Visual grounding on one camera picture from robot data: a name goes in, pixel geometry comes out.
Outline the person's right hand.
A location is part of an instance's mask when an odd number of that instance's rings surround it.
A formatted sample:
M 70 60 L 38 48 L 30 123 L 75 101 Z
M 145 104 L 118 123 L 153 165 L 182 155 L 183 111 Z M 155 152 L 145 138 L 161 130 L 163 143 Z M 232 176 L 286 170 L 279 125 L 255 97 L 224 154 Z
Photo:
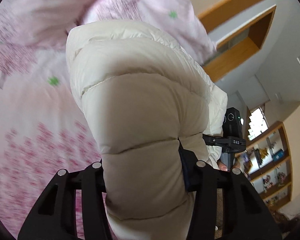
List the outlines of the person's right hand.
M 221 171 L 228 171 L 227 166 L 224 163 L 222 163 L 220 160 L 217 161 L 217 165 Z M 234 163 L 234 165 L 232 167 L 233 168 L 241 168 L 241 164 L 239 161 L 237 161 Z

